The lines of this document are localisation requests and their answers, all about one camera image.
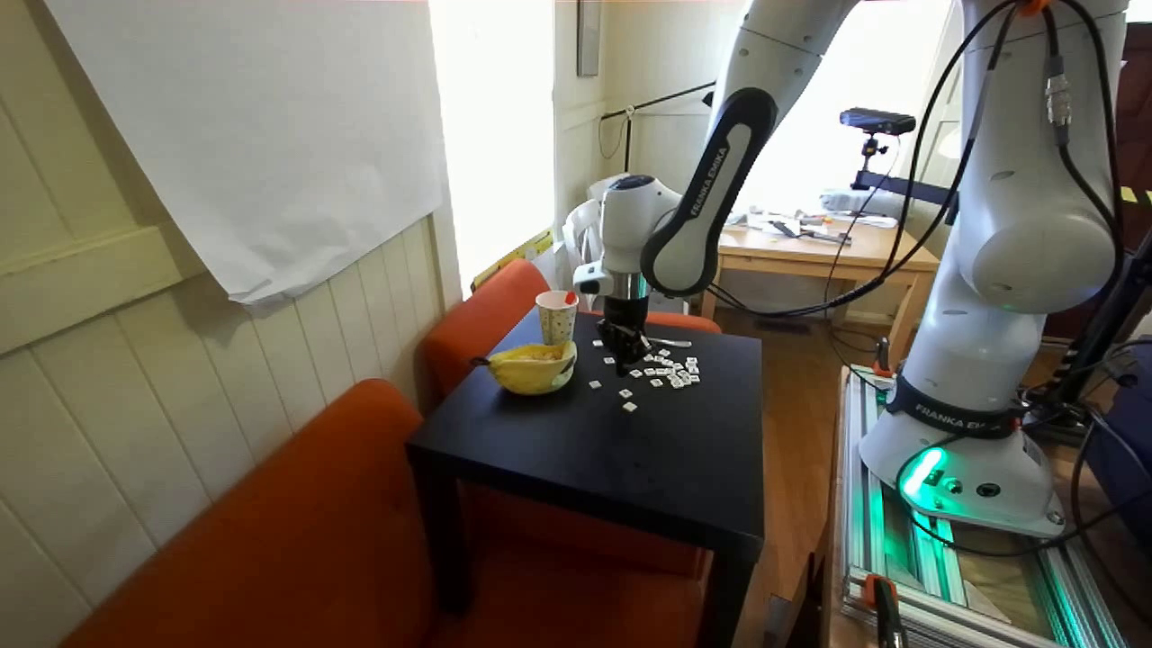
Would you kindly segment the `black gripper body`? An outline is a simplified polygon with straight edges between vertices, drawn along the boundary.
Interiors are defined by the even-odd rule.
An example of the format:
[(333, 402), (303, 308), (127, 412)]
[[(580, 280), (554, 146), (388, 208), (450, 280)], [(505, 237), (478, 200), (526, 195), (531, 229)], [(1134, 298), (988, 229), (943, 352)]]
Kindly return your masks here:
[(645, 318), (645, 298), (606, 298), (600, 340), (621, 366), (639, 363), (648, 352)]

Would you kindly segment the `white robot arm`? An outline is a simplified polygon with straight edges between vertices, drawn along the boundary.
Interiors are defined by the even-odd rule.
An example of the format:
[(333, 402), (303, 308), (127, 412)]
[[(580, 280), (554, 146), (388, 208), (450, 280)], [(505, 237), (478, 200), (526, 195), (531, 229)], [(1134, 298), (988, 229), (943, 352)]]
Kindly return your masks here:
[[(1020, 385), (1042, 320), (1118, 273), (1117, 92), (1129, 0), (961, 0), (958, 217), (902, 366), (858, 441), (906, 508), (1056, 541), (1047, 456)], [(633, 174), (600, 195), (600, 339), (648, 352), (648, 298), (696, 294), (772, 127), (804, 96), (846, 0), (750, 0), (685, 195)]]

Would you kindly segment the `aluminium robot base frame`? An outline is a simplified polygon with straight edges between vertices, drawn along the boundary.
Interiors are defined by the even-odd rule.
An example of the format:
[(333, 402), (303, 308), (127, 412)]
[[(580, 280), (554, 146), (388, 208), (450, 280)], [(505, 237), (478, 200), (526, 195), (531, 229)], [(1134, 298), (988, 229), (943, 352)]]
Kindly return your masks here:
[(1126, 648), (1078, 541), (1035, 543), (961, 529), (910, 511), (865, 468), (858, 441), (883, 410), (878, 387), (865, 363), (840, 378), (835, 613), (873, 643), (878, 613), (868, 586), (884, 578), (906, 648)]

